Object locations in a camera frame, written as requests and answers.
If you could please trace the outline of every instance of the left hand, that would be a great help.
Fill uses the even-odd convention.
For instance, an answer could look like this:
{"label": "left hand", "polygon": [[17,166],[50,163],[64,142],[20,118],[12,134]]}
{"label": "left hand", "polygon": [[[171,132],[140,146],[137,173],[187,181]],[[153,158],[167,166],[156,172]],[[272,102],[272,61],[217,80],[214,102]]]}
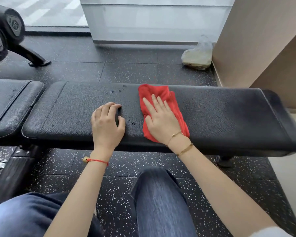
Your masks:
{"label": "left hand", "polygon": [[122,140],[125,134],[125,119],[118,116],[118,126],[115,122],[116,111],[120,107],[120,104],[109,102],[93,112],[91,124],[94,150],[112,155]]}

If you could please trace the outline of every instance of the red towel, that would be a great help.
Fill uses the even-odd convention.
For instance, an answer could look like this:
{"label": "red towel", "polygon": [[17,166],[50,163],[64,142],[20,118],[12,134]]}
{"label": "red towel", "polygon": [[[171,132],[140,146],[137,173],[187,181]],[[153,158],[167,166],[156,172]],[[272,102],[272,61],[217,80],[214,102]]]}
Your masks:
{"label": "red towel", "polygon": [[183,116],[182,116],[181,111],[179,110],[178,103],[176,102],[174,92],[169,91],[168,86],[151,86],[148,84],[142,84],[138,87],[138,91],[139,91],[140,108],[144,114],[143,132],[144,132],[144,136],[147,139],[150,139],[153,142],[158,142],[148,131],[148,127],[147,127],[146,120],[145,120],[146,116],[150,115],[150,113],[149,113],[145,103],[143,102],[143,98],[145,97],[153,105],[152,98],[151,98],[152,94],[154,94],[156,96],[156,98],[158,96],[160,96],[162,101],[165,101],[165,100],[167,101],[169,107],[171,108],[172,112],[174,113],[174,115],[176,116],[176,118],[180,124],[182,134],[187,137],[190,137],[190,132],[188,131],[188,127],[187,127],[185,121],[183,120]]}

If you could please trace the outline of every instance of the bench seat cushion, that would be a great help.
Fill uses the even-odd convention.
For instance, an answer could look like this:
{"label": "bench seat cushion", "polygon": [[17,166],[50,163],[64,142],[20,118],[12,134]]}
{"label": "bench seat cushion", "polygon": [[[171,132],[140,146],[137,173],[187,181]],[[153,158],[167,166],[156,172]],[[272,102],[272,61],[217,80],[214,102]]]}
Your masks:
{"label": "bench seat cushion", "polygon": [[[33,143],[92,149],[90,117],[107,102],[122,105],[126,134],[116,150],[169,152],[144,137],[138,84],[61,81],[39,99],[22,133]],[[296,123],[278,96],[258,88],[169,86],[194,145],[206,155],[284,156],[296,152]]]}
{"label": "bench seat cushion", "polygon": [[0,79],[0,145],[22,144],[21,126],[43,91],[40,81]]}

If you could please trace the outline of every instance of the blue jeans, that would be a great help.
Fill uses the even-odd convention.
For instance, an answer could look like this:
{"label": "blue jeans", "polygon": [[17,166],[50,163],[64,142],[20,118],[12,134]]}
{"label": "blue jeans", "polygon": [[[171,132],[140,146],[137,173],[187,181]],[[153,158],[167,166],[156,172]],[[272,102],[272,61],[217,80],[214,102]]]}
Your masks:
{"label": "blue jeans", "polygon": [[[0,237],[43,236],[68,193],[28,193],[0,204]],[[192,217],[177,180],[164,168],[142,171],[130,196],[139,237],[196,237]],[[88,237],[103,237],[93,216]]]}

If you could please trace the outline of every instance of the speckled rubber flooring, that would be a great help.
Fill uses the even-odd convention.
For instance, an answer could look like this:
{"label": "speckled rubber flooring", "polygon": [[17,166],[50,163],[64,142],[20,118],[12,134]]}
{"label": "speckled rubber flooring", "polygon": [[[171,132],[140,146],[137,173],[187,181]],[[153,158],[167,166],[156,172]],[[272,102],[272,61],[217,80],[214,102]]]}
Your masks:
{"label": "speckled rubber flooring", "polygon": [[[102,46],[89,37],[26,37],[24,45],[53,63],[32,68],[9,53],[0,63],[0,78],[33,79],[47,85],[58,80],[216,86],[211,71],[182,67],[181,47]],[[7,161],[13,147],[0,147]],[[90,151],[47,149],[27,178],[24,191],[70,191]],[[214,156],[208,156],[214,162]],[[289,234],[296,237],[296,218],[267,158],[235,157],[234,167],[223,170]],[[106,169],[97,203],[106,236],[138,236],[131,219],[128,193],[146,166],[163,166],[178,178],[199,236],[231,236],[214,213],[183,163],[166,153],[115,152]]]}

